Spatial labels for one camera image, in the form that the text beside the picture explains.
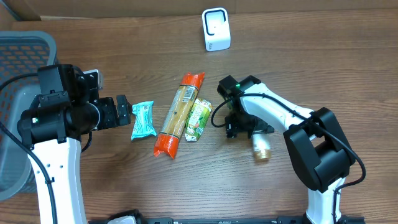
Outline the teal snack packet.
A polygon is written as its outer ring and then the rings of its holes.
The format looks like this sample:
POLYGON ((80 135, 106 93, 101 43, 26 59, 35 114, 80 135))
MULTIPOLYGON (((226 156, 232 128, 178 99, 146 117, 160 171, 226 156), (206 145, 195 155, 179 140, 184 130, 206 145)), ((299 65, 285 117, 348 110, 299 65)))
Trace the teal snack packet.
POLYGON ((135 116, 131 140, 146 138, 150 135, 156 136, 156 130, 152 122, 153 101, 143 101, 132 105, 132 113, 135 116))

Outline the white cream tube gold cap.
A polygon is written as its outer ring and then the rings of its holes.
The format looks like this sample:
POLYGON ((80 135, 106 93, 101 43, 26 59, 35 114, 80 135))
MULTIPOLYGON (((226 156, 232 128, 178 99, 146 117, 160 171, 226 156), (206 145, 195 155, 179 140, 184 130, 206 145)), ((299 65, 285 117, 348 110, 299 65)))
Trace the white cream tube gold cap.
POLYGON ((271 158, 271 140, 266 133, 252 135, 253 155, 257 161, 267 161, 271 158))

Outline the green juice carton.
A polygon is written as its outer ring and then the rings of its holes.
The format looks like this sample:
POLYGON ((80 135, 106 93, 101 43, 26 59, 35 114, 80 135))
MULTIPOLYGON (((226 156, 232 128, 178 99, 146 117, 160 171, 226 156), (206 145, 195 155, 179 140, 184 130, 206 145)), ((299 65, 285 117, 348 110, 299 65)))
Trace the green juice carton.
POLYGON ((197 142, 200 139, 212 109, 212 104, 209 101, 201 98, 195 100, 186 122, 186 141, 197 142))

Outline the orange spaghetti packet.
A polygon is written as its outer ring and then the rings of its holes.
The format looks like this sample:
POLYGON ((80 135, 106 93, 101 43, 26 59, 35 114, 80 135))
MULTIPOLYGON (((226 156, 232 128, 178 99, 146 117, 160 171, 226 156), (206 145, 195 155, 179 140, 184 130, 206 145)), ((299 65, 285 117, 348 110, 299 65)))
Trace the orange spaghetti packet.
POLYGON ((154 146, 155 157, 165 153, 172 159, 175 158, 188 114, 197 98, 204 78, 205 72, 198 74, 186 73, 183 76, 167 112, 164 124, 157 136, 154 146))

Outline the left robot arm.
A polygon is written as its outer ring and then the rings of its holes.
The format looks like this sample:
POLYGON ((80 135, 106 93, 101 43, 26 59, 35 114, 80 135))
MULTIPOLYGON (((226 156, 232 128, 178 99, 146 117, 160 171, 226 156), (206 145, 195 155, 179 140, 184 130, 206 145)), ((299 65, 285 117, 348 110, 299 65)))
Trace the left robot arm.
POLYGON ((80 181, 81 137, 130 124, 125 95, 100 98, 99 71, 70 64, 37 71, 39 106, 22 112, 17 130, 34 171, 41 223, 86 223, 80 181))

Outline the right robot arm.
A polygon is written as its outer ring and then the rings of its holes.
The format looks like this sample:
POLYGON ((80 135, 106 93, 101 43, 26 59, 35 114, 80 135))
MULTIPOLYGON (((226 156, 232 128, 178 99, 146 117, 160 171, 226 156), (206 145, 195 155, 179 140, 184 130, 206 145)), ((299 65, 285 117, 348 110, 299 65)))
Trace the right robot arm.
POLYGON ((279 223, 364 223, 340 212, 341 189, 356 158, 331 110, 297 106, 254 76, 240 82, 227 76, 217 91, 230 109, 222 125, 228 138, 246 132, 255 152, 269 157, 268 135, 284 136, 292 167, 308 189, 308 207, 302 218, 278 218, 279 223))

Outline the white barcode scanner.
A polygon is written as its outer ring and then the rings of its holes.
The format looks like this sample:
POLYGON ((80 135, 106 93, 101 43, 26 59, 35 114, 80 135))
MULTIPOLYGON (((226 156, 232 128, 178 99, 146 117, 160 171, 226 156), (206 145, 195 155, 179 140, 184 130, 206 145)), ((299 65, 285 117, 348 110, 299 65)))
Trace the white barcode scanner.
POLYGON ((230 48, 231 33, 226 9, 223 7, 206 9, 201 18, 206 50, 214 52, 230 48))

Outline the grey plastic basket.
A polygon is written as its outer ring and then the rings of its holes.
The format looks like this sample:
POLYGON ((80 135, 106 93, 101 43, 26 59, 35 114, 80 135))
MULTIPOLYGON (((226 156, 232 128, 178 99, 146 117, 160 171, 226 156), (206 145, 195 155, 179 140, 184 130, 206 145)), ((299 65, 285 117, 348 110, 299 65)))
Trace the grey plastic basket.
MULTIPOLYGON (((35 73, 40 67, 57 63, 53 37, 42 31, 1 32, 1 83, 13 77, 35 73)), ((16 138, 21 113, 40 94, 36 77, 21 78, 1 90, 1 122, 16 138)), ((36 184, 27 154, 1 132, 1 200, 19 192, 35 192, 36 184)))

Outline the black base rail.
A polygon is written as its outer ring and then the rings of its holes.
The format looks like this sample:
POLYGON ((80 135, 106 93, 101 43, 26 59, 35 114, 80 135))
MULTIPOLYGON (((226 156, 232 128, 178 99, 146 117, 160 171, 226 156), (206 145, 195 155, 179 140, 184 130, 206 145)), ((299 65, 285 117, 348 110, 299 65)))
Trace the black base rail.
POLYGON ((302 224, 311 223, 306 214, 302 216, 279 216, 277 218, 243 219, 173 219, 145 218, 138 209, 127 210, 109 218, 89 220, 89 224, 137 223, 137 224, 302 224))

